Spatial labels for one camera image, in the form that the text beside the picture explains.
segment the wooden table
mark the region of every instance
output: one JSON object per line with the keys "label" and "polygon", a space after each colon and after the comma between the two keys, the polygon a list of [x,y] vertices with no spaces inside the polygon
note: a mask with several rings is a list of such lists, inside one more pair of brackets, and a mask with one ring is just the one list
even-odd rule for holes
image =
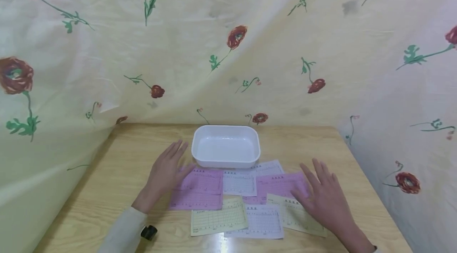
{"label": "wooden table", "polygon": [[[35,252],[96,252],[111,224],[143,187],[156,157],[180,138],[191,144],[197,128],[197,125],[119,125]],[[336,129],[268,126],[255,129],[261,143],[261,161],[279,159],[284,171],[291,173],[300,171],[300,162],[312,168],[313,157],[324,160],[330,171],[337,174],[355,221],[372,243],[384,253],[411,252]],[[192,161],[190,147],[183,159]],[[347,252],[331,233],[320,238],[287,228],[282,240],[224,238],[223,233],[190,237],[190,211],[167,211],[168,201],[169,195],[164,196],[149,214],[148,224],[156,226],[159,233],[152,242],[142,238],[137,252]]]}

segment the plastic container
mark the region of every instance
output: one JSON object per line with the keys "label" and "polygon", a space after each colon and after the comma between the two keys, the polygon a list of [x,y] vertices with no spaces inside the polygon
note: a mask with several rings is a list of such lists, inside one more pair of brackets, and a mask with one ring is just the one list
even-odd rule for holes
{"label": "plastic container", "polygon": [[246,169],[260,157],[259,136],[248,126],[205,125],[195,131],[191,152],[202,167]]}

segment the sleeve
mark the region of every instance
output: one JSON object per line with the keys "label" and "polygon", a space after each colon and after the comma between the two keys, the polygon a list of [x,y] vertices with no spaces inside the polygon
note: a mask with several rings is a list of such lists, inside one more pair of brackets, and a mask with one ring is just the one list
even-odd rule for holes
{"label": "sleeve", "polygon": [[147,215],[127,208],[114,222],[97,253],[135,253]]}

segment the left hand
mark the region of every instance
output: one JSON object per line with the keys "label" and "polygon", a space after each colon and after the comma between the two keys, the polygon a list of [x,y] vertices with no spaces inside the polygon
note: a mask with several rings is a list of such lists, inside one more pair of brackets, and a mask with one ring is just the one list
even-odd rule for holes
{"label": "left hand", "polygon": [[181,140],[172,143],[154,162],[146,185],[132,204],[133,208],[148,214],[163,194],[172,190],[195,168],[194,164],[189,164],[179,172],[178,162],[189,145],[185,142],[181,146],[181,143]]}

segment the right hand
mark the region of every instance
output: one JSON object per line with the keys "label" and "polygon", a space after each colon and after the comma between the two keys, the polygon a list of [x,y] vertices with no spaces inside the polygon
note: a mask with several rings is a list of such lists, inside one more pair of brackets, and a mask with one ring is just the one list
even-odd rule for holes
{"label": "right hand", "polygon": [[309,184],[313,188],[308,199],[301,191],[291,190],[295,199],[317,222],[330,230],[351,253],[372,253],[375,247],[355,224],[343,190],[335,174],[330,174],[327,165],[313,159],[317,177],[307,166],[300,163]]}
{"label": "right hand", "polygon": [[324,162],[313,159],[313,164],[319,180],[307,166],[300,163],[300,168],[313,187],[312,197],[307,199],[298,190],[292,190],[291,193],[307,213],[336,235],[355,222],[336,175],[330,174]]}

